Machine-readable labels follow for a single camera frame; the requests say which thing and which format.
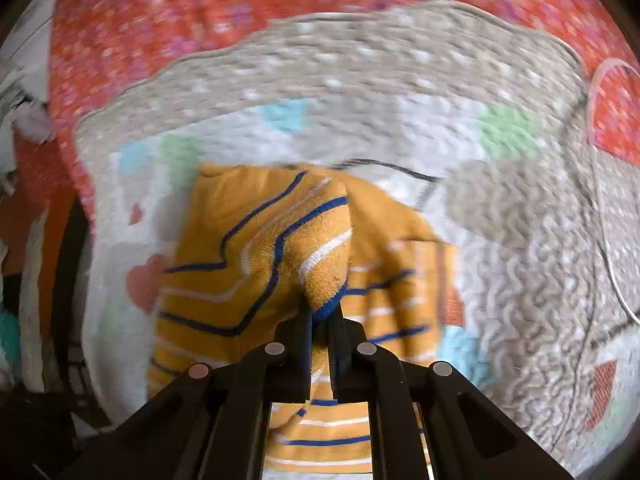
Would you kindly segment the yellow striped knit sweater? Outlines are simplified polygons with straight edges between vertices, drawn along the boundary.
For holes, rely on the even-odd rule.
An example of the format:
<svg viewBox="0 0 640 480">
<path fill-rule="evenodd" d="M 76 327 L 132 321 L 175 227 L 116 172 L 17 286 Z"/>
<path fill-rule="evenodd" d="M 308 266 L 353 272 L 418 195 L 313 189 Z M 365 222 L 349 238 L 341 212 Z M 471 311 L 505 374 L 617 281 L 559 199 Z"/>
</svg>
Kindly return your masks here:
<svg viewBox="0 0 640 480">
<path fill-rule="evenodd" d="M 157 394 L 197 362 L 238 362 L 308 306 L 426 365 L 454 296 L 457 249 L 376 185 L 319 166 L 198 170 L 160 286 L 148 368 Z"/>
</svg>

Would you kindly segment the red floral bed sheet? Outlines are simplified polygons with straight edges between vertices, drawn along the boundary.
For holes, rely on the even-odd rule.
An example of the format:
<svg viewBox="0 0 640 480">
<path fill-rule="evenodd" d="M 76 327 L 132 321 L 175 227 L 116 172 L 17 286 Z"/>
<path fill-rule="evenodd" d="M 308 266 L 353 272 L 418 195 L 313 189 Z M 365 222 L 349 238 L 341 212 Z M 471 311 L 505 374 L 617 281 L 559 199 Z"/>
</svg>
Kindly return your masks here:
<svg viewBox="0 0 640 480">
<path fill-rule="evenodd" d="M 194 52 L 232 46 L 279 18 L 375 11 L 414 0 L 56 0 L 50 47 L 50 113 L 85 211 L 93 185 L 77 156 L 74 129 L 128 84 Z M 459 0 L 569 44 L 594 72 L 609 58 L 639 61 L 605 0 Z"/>
</svg>

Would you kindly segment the quilted heart pattern blanket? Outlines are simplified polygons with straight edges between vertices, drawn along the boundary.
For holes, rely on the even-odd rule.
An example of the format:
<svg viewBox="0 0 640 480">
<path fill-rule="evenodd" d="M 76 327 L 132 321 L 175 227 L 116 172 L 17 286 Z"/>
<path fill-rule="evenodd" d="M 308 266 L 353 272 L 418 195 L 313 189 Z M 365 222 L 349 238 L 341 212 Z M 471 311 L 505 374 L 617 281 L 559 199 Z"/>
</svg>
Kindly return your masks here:
<svg viewBox="0 0 640 480">
<path fill-rule="evenodd" d="M 105 414 L 155 396 L 160 286 L 201 166 L 319 166 L 457 249 L 433 361 L 571 474 L 597 467 L 639 416 L 639 168 L 602 148 L 638 80 L 436 0 L 294 18 L 132 84 L 75 133 L 96 189 L 82 348 Z"/>
</svg>

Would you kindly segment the pile of clothes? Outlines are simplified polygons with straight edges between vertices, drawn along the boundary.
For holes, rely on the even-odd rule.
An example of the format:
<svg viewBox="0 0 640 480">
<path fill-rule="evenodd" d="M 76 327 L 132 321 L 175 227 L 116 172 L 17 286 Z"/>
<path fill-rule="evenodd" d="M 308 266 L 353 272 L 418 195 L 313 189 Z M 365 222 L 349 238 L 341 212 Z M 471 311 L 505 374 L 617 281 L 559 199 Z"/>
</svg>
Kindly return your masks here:
<svg viewBox="0 0 640 480">
<path fill-rule="evenodd" d="M 1 62 L 1 387 L 41 391 L 52 292 L 73 192 L 34 74 Z"/>
</svg>

